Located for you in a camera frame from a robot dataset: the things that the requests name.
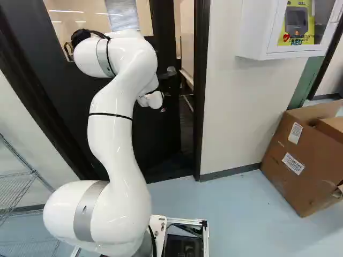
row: aed cabinet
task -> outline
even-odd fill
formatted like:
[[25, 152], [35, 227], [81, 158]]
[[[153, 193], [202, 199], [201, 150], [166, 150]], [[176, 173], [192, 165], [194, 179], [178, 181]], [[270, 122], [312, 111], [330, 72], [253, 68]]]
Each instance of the aed cabinet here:
[[236, 55], [324, 56], [342, 11], [343, 0], [243, 0]]

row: red heart logo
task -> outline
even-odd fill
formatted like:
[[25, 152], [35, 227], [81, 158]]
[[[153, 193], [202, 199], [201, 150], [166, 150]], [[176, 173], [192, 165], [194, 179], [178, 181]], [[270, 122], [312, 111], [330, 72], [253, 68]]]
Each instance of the red heart logo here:
[[287, 40], [289, 40], [289, 34], [284, 35], [284, 42], [287, 42]]

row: yellow aed sticker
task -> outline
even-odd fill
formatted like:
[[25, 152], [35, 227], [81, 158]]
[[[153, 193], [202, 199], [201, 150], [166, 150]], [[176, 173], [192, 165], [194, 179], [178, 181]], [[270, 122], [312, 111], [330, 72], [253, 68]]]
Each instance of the yellow aed sticker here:
[[278, 46], [300, 46], [315, 43], [315, 17], [312, 0], [289, 0]]

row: cardboard box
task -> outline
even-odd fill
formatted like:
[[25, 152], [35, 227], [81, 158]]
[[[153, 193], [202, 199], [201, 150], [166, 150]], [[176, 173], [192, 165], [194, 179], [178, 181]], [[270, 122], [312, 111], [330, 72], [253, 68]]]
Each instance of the cardboard box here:
[[343, 143], [343, 117], [320, 119], [316, 129]]
[[286, 111], [263, 157], [261, 171], [301, 217], [343, 199], [343, 143], [320, 131], [320, 123], [331, 121], [319, 122], [335, 117], [342, 104]]

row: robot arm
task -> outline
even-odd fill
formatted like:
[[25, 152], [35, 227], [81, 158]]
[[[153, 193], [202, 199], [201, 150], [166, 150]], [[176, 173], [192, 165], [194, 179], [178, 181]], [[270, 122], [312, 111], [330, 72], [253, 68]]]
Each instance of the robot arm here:
[[162, 96], [146, 95], [158, 87], [152, 46], [136, 31], [108, 35], [110, 41], [81, 41], [74, 60], [92, 77], [116, 74], [94, 96], [87, 130], [90, 149], [110, 182], [82, 180], [60, 187], [47, 201], [43, 219], [52, 235], [71, 245], [110, 257], [131, 257], [147, 234], [151, 214], [150, 194], [131, 142], [133, 105], [138, 100], [142, 106], [159, 108]]

